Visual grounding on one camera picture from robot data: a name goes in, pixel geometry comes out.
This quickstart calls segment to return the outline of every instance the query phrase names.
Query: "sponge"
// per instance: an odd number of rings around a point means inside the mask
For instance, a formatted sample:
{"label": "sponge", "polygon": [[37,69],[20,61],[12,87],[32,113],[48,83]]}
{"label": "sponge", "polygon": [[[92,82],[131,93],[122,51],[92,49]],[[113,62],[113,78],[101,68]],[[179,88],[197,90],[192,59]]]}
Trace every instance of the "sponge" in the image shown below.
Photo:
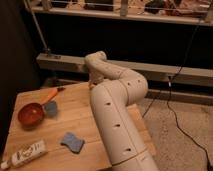
{"label": "sponge", "polygon": [[70,132],[67,132],[61,141],[61,145],[67,146],[70,151],[76,154],[80,153],[84,143],[84,140],[78,139],[74,134]]}

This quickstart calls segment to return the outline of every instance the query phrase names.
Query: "concrete floor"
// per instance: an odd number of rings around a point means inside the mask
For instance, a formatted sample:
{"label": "concrete floor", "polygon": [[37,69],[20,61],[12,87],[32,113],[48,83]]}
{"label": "concrete floor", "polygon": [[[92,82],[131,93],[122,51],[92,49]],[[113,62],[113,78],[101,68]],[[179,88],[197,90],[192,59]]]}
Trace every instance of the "concrete floor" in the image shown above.
{"label": "concrete floor", "polygon": [[[142,114],[151,101],[146,98],[139,103]],[[207,149],[213,164],[213,108],[183,102],[170,102],[170,106],[176,111],[181,128]],[[156,147],[154,159],[161,171],[207,170],[204,151],[178,130],[165,100],[155,100],[144,119]]]}

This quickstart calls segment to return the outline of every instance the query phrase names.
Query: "bowl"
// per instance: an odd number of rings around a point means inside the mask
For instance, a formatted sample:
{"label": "bowl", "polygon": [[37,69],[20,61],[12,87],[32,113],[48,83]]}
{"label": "bowl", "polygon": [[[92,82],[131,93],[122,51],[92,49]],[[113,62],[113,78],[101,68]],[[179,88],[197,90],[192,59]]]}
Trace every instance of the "bowl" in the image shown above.
{"label": "bowl", "polygon": [[44,111],[39,103],[29,103],[18,112],[18,120],[24,128],[33,128],[44,119]]}

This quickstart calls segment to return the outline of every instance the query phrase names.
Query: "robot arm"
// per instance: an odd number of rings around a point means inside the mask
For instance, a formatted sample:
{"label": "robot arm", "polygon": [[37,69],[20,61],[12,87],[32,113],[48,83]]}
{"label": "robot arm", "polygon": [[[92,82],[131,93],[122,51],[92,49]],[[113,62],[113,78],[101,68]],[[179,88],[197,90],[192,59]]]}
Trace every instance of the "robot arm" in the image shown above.
{"label": "robot arm", "polygon": [[[141,139],[126,106],[143,98],[148,90],[146,79],[128,68],[106,62],[100,51],[87,55],[91,108],[114,171],[158,171]],[[104,77],[110,81],[103,82]]]}

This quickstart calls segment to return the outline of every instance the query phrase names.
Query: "wire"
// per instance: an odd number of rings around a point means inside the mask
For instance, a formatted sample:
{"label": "wire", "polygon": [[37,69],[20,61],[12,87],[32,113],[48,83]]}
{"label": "wire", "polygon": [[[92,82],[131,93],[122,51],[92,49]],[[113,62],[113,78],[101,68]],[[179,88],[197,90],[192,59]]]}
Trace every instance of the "wire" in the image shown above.
{"label": "wire", "polygon": [[188,137],[196,146],[198,146],[199,148],[201,148],[201,149],[205,152],[205,154],[206,154],[206,159],[207,159],[207,170],[208,170],[208,171],[213,171],[213,167],[212,167],[211,164],[210,164],[210,160],[209,160],[209,156],[208,156],[207,150],[206,150],[203,146],[201,146],[200,144],[198,144],[198,142],[195,141],[195,139],[192,138],[192,136],[190,136],[188,133],[186,133],[186,132],[180,127],[179,122],[178,122],[178,118],[177,118],[177,113],[175,112],[175,110],[174,110],[174,109],[170,106],[170,104],[169,104],[169,102],[171,101],[171,98],[172,98],[172,87],[170,86],[169,98],[168,98],[166,104],[167,104],[168,109],[171,110],[172,113],[173,113],[174,116],[175,116],[175,122],[176,122],[177,128],[178,128],[186,137]]}
{"label": "wire", "polygon": [[192,32],[192,35],[191,35],[191,38],[189,39],[189,43],[187,44],[187,47],[186,47],[186,51],[185,51],[185,54],[184,54],[184,59],[183,59],[183,63],[182,65],[180,66],[179,70],[174,74],[174,76],[171,78],[171,83],[175,80],[175,78],[180,74],[180,72],[182,71],[183,67],[185,66],[186,64],[186,61],[189,57],[189,52],[192,48],[192,43],[194,41],[194,38],[195,38],[195,35],[198,31],[198,28],[200,27],[200,23],[202,21],[202,17],[199,19],[198,23],[196,24],[193,32]]}
{"label": "wire", "polygon": [[145,115],[149,112],[149,110],[150,110],[150,108],[152,107],[154,101],[160,97],[161,91],[162,91],[162,90],[160,90],[160,91],[155,95],[155,97],[152,99],[152,101],[150,102],[149,106],[147,107],[147,109],[145,110],[145,112],[142,114],[142,117],[143,117],[143,118],[144,118]]}

